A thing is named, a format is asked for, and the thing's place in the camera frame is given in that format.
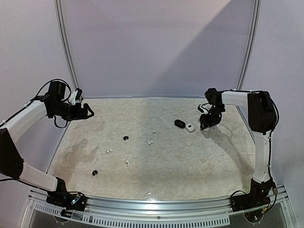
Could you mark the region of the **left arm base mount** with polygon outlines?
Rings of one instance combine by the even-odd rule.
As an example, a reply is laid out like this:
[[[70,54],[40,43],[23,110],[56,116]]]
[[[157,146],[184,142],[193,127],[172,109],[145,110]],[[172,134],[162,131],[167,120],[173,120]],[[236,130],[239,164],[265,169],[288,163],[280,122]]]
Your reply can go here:
[[[46,202],[55,206],[63,207],[66,210],[84,212],[87,203],[87,196],[81,192],[47,192]]]

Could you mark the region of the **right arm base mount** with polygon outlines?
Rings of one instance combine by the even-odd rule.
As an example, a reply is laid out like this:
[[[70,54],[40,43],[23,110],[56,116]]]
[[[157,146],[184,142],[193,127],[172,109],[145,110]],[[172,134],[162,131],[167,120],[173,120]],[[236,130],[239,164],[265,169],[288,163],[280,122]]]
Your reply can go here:
[[[262,214],[267,213],[276,203],[278,189],[272,189],[274,193],[275,199],[273,203],[269,197],[269,190],[251,190],[249,193],[245,193],[244,191],[237,190],[233,192],[229,197],[229,203],[232,207],[233,212],[241,211],[246,209],[252,209],[255,207],[261,207],[263,205],[267,205],[264,209],[262,209]]]

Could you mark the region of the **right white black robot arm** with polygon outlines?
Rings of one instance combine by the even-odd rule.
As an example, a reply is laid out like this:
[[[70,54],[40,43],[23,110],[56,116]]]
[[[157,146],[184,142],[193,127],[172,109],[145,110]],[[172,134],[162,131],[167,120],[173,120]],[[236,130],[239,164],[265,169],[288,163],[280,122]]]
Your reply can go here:
[[[246,195],[249,207],[256,207],[276,184],[271,176],[272,136],[279,122],[277,106],[267,91],[223,90],[209,88],[205,98],[210,105],[207,109],[199,105],[201,112],[199,127],[202,131],[210,129],[221,122],[227,105],[247,109],[247,123],[254,137],[255,169],[251,180],[250,193]]]

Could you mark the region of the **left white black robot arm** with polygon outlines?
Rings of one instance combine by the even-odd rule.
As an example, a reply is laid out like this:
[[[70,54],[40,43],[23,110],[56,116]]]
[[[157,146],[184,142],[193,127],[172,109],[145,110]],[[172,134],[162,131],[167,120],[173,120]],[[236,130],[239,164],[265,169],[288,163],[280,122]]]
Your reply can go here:
[[[36,94],[18,112],[0,124],[0,172],[16,181],[52,192],[52,198],[60,206],[67,206],[71,197],[58,188],[59,179],[27,164],[19,154],[17,141],[36,122],[61,117],[66,123],[86,120],[95,115],[89,104],[83,103],[82,90],[72,90],[63,79],[45,83],[48,91]]]

